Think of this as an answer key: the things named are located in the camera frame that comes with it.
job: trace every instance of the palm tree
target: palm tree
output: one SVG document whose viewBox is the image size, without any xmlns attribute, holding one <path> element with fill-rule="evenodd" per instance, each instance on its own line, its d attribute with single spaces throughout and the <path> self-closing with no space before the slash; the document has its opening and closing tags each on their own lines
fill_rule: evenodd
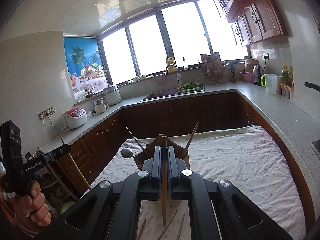
<svg viewBox="0 0 320 240">
<path fill-rule="evenodd" d="M 75 65 L 81 64 L 84 67 L 82 63 L 83 61 L 85 61 L 84 49 L 81 49 L 79 47 L 75 47 L 75 48 L 73 47 L 72 49 L 75 52 L 75 54 L 71 56 L 73 63 Z"/>
<path fill-rule="evenodd" d="M 90 58 L 91 58 L 91 61 L 94 62 L 94 63 L 99 63 L 99 61 L 100 61 L 99 56 L 98 56 L 98 54 L 96 52 L 92 53 L 90 55 Z"/>
</svg>

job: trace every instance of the window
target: window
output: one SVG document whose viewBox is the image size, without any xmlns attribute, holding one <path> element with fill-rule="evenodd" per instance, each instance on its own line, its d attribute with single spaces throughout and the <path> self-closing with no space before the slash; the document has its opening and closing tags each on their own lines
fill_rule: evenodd
<svg viewBox="0 0 320 240">
<path fill-rule="evenodd" d="M 70 82 L 76 99 L 82 90 L 100 91 L 108 86 L 98 50 L 93 38 L 64 37 L 64 50 Z"/>
<path fill-rule="evenodd" d="M 236 45 L 231 26 L 220 18 L 213 0 L 197 1 L 203 16 L 213 52 L 219 52 L 221 60 L 242 59 L 248 55 L 246 47 Z"/>
<path fill-rule="evenodd" d="M 156 16 L 150 16 L 129 25 L 134 51 L 141 74 L 152 74 L 166 68 L 162 36 Z"/>
<path fill-rule="evenodd" d="M 165 8 L 162 14 L 178 67 L 183 66 L 183 57 L 188 65 L 193 65 L 201 62 L 200 54 L 210 55 L 204 29 L 193 2 Z"/>
<path fill-rule="evenodd" d="M 136 72 L 124 28 L 104 38 L 102 43 L 113 83 L 134 78 Z"/>
</svg>

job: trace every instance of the power outlet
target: power outlet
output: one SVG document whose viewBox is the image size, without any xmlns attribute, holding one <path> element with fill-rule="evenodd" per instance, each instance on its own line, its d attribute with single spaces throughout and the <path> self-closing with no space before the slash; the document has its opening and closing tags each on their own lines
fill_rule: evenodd
<svg viewBox="0 0 320 240">
<path fill-rule="evenodd" d="M 269 60 L 269 53 L 262 53 L 261 57 L 262 57 L 262 60 Z"/>
<path fill-rule="evenodd" d="M 48 108 L 47 110 L 44 110 L 43 112 L 38 113 L 38 116 L 40 118 L 40 120 L 44 119 L 47 117 L 46 113 L 48 113 L 48 115 L 53 114 L 56 112 L 56 109 L 54 109 L 54 106 Z"/>
</svg>

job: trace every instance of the faucet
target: faucet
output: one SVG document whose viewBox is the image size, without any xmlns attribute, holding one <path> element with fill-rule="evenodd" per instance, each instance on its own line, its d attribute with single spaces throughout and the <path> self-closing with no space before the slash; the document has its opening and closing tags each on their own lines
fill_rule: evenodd
<svg viewBox="0 0 320 240">
<path fill-rule="evenodd" d="M 176 68 L 176 70 L 177 70 L 177 81 L 178 81 L 178 85 L 181 85 L 182 84 L 182 78 L 181 78 L 181 76 L 180 76 L 180 74 L 179 74 L 179 70 L 178 70 L 178 68 L 177 68 L 177 66 L 176 65 L 174 65 L 174 64 L 169 64 L 169 65 L 167 65 L 167 67 L 165 68 L 165 74 L 167 75 L 169 72 L 168 72 L 168 67 L 170 67 L 170 66 L 174 66 L 175 68 Z"/>
</svg>

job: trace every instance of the window frame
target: window frame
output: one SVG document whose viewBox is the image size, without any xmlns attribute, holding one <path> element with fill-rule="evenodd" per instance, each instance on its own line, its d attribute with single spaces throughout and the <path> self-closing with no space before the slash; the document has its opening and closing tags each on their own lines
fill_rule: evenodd
<svg viewBox="0 0 320 240">
<path fill-rule="evenodd" d="M 207 31 L 207 28 L 206 28 L 206 25 L 205 25 L 205 22 L 204 22 L 204 19 L 203 19 L 203 16 L 202 16 L 202 13 L 200 11 L 200 8 L 199 8 L 199 5 L 198 5 L 197 1 L 199 1 L 199 0 L 181 0 L 181 1 L 173 2 L 173 3 L 169 3 L 169 4 L 166 4 L 166 5 L 161 5 L 161 6 L 157 7 L 157 8 L 153 8 L 153 9 L 147 11 L 147 12 L 144 12 L 144 13 L 142 13 L 140 15 L 137 15 L 136 17 L 133 17 L 133 18 L 127 20 L 124 23 L 121 23 L 121 24 L 118 24 L 116 26 L 113 26 L 110 29 L 104 31 L 100 36 L 98 36 L 97 37 L 97 41 L 98 41 L 98 45 L 99 45 L 98 46 L 99 47 L 99 53 L 100 53 L 100 57 L 102 59 L 102 64 L 103 64 L 103 68 L 104 68 L 105 73 L 106 73 L 106 78 L 107 78 L 108 84 L 113 85 L 113 82 L 112 82 L 112 77 L 111 77 L 110 72 L 109 72 L 108 62 L 107 62 L 107 58 L 106 58 L 105 51 L 104 51 L 104 48 L 103 48 L 102 40 L 104 38 L 106 38 L 107 36 L 111 35 L 112 33 L 124 28 L 125 32 L 126 32 L 126 35 L 127 35 L 127 40 L 128 40 L 129 49 L 130 49 L 130 53 L 131 53 L 131 57 L 132 57 L 132 62 L 133 62 L 134 68 L 135 68 L 135 72 L 136 72 L 137 76 L 140 76 L 140 69 L 139 69 L 137 57 L 136 57 L 136 54 L 135 54 L 135 51 L 134 51 L 134 46 L 133 46 L 133 43 L 132 43 L 132 38 L 131 38 L 131 34 L 130 34 L 129 25 L 132 24 L 132 23 L 135 23 L 137 21 L 140 21 L 140 20 L 142 20 L 144 18 L 147 18 L 147 17 L 152 16 L 152 15 L 156 15 L 156 19 L 157 19 L 158 26 L 159 26 L 159 29 L 160 29 L 160 33 L 161 33 L 161 36 L 162 36 L 162 40 L 163 40 L 163 43 L 164 43 L 164 48 L 165 48 L 165 51 L 167 53 L 167 57 L 174 57 L 174 53 L 173 53 L 170 37 L 169 37 L 168 30 L 167 30 L 167 27 L 165 25 L 164 17 L 162 15 L 162 11 L 161 11 L 162 9 L 167 8 L 167 7 L 175 6 L 175 5 L 182 4 L 182 3 L 194 2 L 195 6 L 196 6 L 196 9 L 198 11 L 198 14 L 199 14 L 203 29 L 204 29 L 204 35 L 206 36 L 206 39 L 207 39 L 207 42 L 208 42 L 208 46 L 209 46 L 209 50 L 210 50 L 211 53 L 213 53 L 210 37 L 209 37 L 208 31 Z M 248 55 L 250 56 L 249 46 L 246 46 L 246 47 L 247 47 Z M 234 59 L 233 62 L 234 63 L 244 63 L 244 59 Z M 196 65 L 191 65 L 191 66 L 188 66 L 188 67 L 189 68 L 195 68 L 195 67 L 201 67 L 201 66 L 199 64 L 196 64 Z M 158 74 L 161 74 L 161 73 L 162 72 L 152 73 L 152 74 L 148 74 L 147 76 L 158 75 Z M 121 86 L 121 85 L 127 84 L 127 82 L 128 81 L 125 81 L 125 82 L 122 82 L 122 83 L 119 83 L 119 84 L 116 84 L 116 85 Z"/>
</svg>

